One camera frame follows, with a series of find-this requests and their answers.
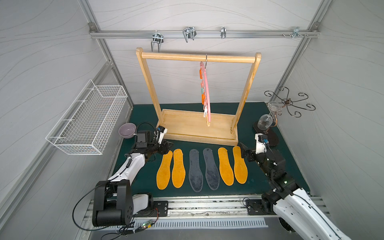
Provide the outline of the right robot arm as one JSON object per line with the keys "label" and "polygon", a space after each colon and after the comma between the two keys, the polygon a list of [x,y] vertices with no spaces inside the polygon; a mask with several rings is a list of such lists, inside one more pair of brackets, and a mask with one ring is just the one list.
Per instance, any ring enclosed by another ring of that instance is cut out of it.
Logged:
{"label": "right robot arm", "polygon": [[312,201],[307,192],[286,172],[286,160],[266,141],[251,150],[238,143],[241,157],[255,162],[268,179],[271,190],[262,195],[261,210],[275,214],[304,240],[349,240]]}

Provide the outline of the dark grey insole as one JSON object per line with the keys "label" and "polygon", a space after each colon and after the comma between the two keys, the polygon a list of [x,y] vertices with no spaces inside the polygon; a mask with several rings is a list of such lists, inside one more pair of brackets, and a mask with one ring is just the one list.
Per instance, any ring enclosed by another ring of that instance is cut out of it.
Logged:
{"label": "dark grey insole", "polygon": [[215,162],[212,149],[204,149],[203,156],[206,164],[205,177],[207,184],[211,190],[215,191],[219,188],[220,185],[220,174]]}

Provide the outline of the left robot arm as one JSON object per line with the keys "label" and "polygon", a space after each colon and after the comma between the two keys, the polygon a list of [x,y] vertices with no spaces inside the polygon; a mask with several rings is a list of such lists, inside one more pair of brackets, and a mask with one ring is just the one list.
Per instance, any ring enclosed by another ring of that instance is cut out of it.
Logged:
{"label": "left robot arm", "polygon": [[169,153],[173,143],[164,140],[167,130],[162,126],[157,127],[153,138],[149,131],[136,133],[135,143],[126,154],[124,164],[108,180],[97,183],[92,214],[93,226],[127,226],[135,214],[154,208],[151,194],[134,195],[131,186],[152,155]]}

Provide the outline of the yellow insole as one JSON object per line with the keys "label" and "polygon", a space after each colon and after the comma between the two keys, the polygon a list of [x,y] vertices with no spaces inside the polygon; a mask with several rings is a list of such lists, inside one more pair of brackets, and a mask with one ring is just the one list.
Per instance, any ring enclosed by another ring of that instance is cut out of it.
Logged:
{"label": "yellow insole", "polygon": [[221,178],[227,186],[232,186],[234,184],[234,172],[229,162],[228,150],[226,148],[219,148],[218,155]]}
{"label": "yellow insole", "polygon": [[163,155],[161,165],[158,169],[156,182],[159,190],[165,190],[169,184],[171,178],[171,161],[173,158],[173,152],[168,151],[167,154]]}
{"label": "yellow insole", "polygon": [[175,188],[179,189],[183,186],[186,177],[184,155],[181,149],[174,150],[173,159],[172,183]]}
{"label": "yellow insole", "polygon": [[239,184],[245,184],[248,179],[248,168],[242,157],[241,148],[239,146],[233,147],[233,156],[235,161],[235,178]]}

